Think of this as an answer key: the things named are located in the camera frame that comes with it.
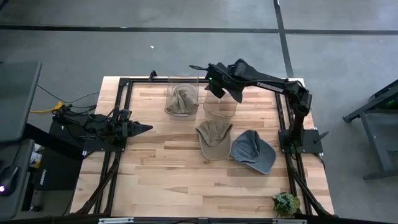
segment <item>clear plastic container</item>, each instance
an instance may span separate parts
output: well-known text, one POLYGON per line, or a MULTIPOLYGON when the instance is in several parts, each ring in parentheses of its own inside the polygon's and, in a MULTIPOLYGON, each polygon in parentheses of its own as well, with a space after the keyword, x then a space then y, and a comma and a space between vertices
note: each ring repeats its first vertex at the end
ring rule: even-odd
POLYGON ((227 91, 221 99, 211 91, 207 91, 203 109, 213 116, 229 118, 235 115, 237 104, 238 102, 227 91))
POLYGON ((174 117, 196 117, 199 106, 199 76, 179 73, 169 76, 164 111, 174 117))

